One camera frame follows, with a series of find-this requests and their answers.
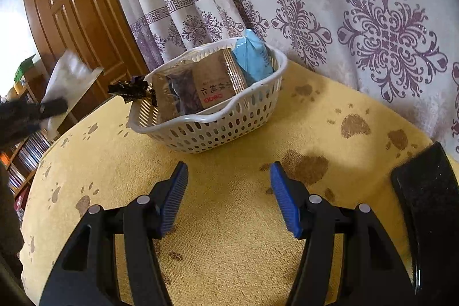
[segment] snack package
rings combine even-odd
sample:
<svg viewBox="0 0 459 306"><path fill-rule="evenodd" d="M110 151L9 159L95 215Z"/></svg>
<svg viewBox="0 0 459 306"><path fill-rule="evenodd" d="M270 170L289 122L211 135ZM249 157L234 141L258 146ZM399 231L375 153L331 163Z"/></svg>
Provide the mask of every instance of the snack package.
<svg viewBox="0 0 459 306"><path fill-rule="evenodd" d="M269 62L268 49L251 29L244 31L244 36L237 41L233 54L249 86L274 73Z"/></svg>
<svg viewBox="0 0 459 306"><path fill-rule="evenodd" d="M43 124L48 140L57 136L57 128L102 71L102 68L89 69L73 51L64 52L54 67L42 102L63 98L67 101L68 109L66 113L51 117Z"/></svg>
<svg viewBox="0 0 459 306"><path fill-rule="evenodd" d="M216 51L198 62L183 61L153 75L161 122L201 112L246 87L230 48Z"/></svg>

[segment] black glove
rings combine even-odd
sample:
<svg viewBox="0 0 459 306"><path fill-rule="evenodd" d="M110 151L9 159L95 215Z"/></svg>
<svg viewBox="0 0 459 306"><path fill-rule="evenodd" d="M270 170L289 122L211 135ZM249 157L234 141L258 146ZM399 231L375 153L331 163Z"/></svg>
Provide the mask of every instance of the black glove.
<svg viewBox="0 0 459 306"><path fill-rule="evenodd" d="M0 149L8 148L40 129L40 122L67 111L59 98L42 104L14 100L0 104Z"/></svg>

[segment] green box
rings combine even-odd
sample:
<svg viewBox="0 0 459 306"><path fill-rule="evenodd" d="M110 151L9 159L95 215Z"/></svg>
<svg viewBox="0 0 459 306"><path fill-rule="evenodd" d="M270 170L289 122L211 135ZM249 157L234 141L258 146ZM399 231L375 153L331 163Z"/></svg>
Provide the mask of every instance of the green box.
<svg viewBox="0 0 459 306"><path fill-rule="evenodd" d="M19 68L14 75L14 83L18 83L25 72L27 72L30 68L34 67L34 62L32 59L35 55L31 56L30 58L25 59L22 63L19 64Z"/></svg>

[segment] purple floral pattern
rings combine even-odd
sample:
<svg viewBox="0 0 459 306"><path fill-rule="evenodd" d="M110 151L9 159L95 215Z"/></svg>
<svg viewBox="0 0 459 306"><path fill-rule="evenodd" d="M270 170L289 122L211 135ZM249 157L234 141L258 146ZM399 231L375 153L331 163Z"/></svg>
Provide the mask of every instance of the purple floral pattern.
<svg viewBox="0 0 459 306"><path fill-rule="evenodd" d="M193 43L194 46L199 46L207 37L206 27L204 22L198 16L187 15L183 22L182 37Z"/></svg>
<svg viewBox="0 0 459 306"><path fill-rule="evenodd" d="M207 34L212 42L222 39L223 23L214 17L210 12L202 11L198 8L203 19L204 26L206 27Z"/></svg>
<svg viewBox="0 0 459 306"><path fill-rule="evenodd" d="M160 35L156 33L153 33L153 38L155 39L155 43L158 46L158 50L162 56L166 52L166 42L168 40L166 38L162 38Z"/></svg>
<svg viewBox="0 0 459 306"><path fill-rule="evenodd" d="M459 135L459 62L453 64L453 70L451 71L451 76L453 81L456 84L457 95L454 102L454 108L456 109L456 118L453 119L453 126L451 126L451 131L453 132L453 137ZM456 152L459 153L459 146L456 147Z"/></svg>
<svg viewBox="0 0 459 306"><path fill-rule="evenodd" d="M246 27L252 29L264 41L266 30L269 29L268 20L261 17L260 12L254 9L252 2L248 0L234 0L234 4Z"/></svg>
<svg viewBox="0 0 459 306"><path fill-rule="evenodd" d="M412 9L407 0L347 0L353 6L344 13L338 40L357 56L357 67L365 71L391 103L395 96L422 93L420 84L446 71L448 58L437 45L437 35L427 32L425 9Z"/></svg>
<svg viewBox="0 0 459 306"><path fill-rule="evenodd" d="M228 31L229 37L240 37L242 35L242 31L244 30L244 26L241 23L236 23L233 18L228 16L226 11L217 3L215 3L215 6L217 7L217 10L219 10L220 17L222 18L223 25Z"/></svg>
<svg viewBox="0 0 459 306"><path fill-rule="evenodd" d="M174 20L171 19L171 22L169 23L169 35L167 40L171 41L173 44L176 46L182 47L185 49L185 44L182 41L182 36L177 30L177 27L175 26Z"/></svg>
<svg viewBox="0 0 459 306"><path fill-rule="evenodd" d="M271 20L280 30L304 64L314 70L320 63L326 64L327 44L332 43L330 30L316 20L312 12L306 11L302 0L277 0L277 17Z"/></svg>

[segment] blue package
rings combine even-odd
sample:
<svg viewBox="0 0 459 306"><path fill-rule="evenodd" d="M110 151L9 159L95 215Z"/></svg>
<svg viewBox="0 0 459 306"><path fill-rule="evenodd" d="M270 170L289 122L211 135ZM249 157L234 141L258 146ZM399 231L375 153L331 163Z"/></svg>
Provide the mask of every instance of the blue package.
<svg viewBox="0 0 459 306"><path fill-rule="evenodd" d="M268 49L251 29L246 29L244 36L237 41L233 54L248 86L274 73L269 62Z"/></svg>

